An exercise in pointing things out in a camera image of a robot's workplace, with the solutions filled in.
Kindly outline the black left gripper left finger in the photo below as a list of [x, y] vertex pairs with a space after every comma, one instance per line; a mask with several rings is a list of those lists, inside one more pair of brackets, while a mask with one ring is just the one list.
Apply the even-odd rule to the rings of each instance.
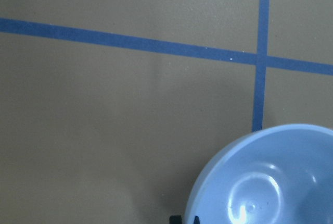
[[172, 215], [169, 217], [169, 224], [182, 224], [181, 215]]

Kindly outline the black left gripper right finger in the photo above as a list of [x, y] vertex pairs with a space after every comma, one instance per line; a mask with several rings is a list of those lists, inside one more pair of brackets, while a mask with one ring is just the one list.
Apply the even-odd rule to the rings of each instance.
[[200, 224], [200, 219], [198, 216], [195, 216], [194, 224]]

